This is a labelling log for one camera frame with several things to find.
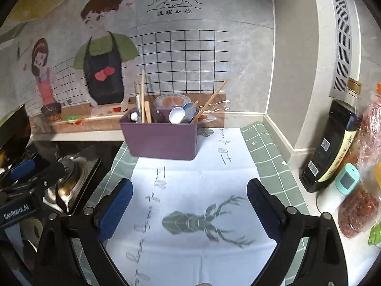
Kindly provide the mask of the brown wooden spoon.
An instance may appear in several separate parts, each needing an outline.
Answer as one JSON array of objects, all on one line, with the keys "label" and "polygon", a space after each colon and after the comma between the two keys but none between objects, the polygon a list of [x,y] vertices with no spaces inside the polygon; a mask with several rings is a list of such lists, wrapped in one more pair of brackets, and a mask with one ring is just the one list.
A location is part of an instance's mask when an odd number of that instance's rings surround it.
[{"label": "brown wooden spoon", "polygon": [[152,123],[152,116],[151,116],[151,112],[150,112],[150,104],[148,101],[144,102],[144,107],[145,107],[146,122]]}]

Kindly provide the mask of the black gas stove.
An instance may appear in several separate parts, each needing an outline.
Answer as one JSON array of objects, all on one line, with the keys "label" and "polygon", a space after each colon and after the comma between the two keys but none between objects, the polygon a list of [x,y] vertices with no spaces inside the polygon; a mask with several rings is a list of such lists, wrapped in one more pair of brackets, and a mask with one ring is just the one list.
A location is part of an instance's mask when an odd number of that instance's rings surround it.
[{"label": "black gas stove", "polygon": [[84,207],[96,185],[110,169],[119,146],[119,142],[59,143],[55,159],[49,161],[41,155],[42,150],[31,145],[21,163],[33,159],[35,169],[13,182],[27,182],[52,163],[61,162],[65,166],[65,175],[45,189],[43,210],[70,216]]}]

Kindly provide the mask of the dark soy sauce bottle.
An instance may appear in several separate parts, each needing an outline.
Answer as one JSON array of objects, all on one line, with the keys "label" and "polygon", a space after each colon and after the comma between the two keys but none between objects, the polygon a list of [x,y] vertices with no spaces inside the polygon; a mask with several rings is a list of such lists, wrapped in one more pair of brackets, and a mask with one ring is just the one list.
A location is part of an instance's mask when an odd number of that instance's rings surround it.
[{"label": "dark soy sauce bottle", "polygon": [[358,104],[361,87],[361,83],[349,78],[344,99],[332,101],[322,140],[300,174],[300,181],[307,192],[326,188],[344,160],[360,128],[362,116]]}]

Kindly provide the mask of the green white checked table mat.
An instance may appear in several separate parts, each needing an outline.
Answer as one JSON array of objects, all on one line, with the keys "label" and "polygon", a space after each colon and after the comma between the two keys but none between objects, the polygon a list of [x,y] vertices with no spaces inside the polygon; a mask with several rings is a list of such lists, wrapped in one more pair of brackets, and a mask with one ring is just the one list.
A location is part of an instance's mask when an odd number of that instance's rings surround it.
[{"label": "green white checked table mat", "polygon": [[250,285],[276,245],[247,198],[253,178],[285,206],[308,212],[260,121],[200,129],[191,161],[135,158],[122,144],[88,205],[123,178],[133,196],[105,248],[131,285]]}]

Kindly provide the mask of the purple plastic utensil holder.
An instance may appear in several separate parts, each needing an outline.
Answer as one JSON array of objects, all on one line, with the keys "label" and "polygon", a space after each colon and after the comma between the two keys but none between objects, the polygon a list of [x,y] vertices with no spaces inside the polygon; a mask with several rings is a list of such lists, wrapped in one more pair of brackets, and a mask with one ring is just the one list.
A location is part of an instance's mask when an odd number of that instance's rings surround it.
[{"label": "purple plastic utensil holder", "polygon": [[121,119],[120,126],[125,143],[135,157],[193,160],[196,157],[197,125],[169,123],[169,110],[161,110],[165,118],[161,123],[137,123],[130,119],[129,110]]}]

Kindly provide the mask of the small white head metal spoon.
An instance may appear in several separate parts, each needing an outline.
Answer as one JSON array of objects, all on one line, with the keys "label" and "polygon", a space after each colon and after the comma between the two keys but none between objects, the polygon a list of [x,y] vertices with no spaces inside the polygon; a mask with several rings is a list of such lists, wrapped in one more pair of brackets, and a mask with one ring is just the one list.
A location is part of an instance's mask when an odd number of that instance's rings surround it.
[{"label": "small white head metal spoon", "polygon": [[132,121],[138,121],[138,113],[137,113],[137,112],[132,112],[132,113],[130,114],[130,119],[131,119]]}]

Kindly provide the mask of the white salt shaker teal lid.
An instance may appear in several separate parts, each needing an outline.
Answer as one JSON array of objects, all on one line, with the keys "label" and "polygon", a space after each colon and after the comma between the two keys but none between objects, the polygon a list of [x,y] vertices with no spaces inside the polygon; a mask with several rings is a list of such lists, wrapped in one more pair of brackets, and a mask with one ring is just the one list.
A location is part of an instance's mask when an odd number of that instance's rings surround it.
[{"label": "white salt shaker teal lid", "polygon": [[335,212],[359,181],[360,172],[352,163],[346,163],[332,183],[317,197],[319,212]]}]

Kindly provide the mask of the white plastic spoon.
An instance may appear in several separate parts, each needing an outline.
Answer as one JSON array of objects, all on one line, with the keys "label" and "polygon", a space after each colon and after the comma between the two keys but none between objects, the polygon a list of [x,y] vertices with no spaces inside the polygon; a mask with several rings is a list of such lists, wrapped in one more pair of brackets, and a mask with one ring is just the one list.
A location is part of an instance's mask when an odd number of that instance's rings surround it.
[{"label": "white plastic spoon", "polygon": [[182,107],[174,107],[169,113],[170,123],[179,124],[185,117],[185,110]]}]

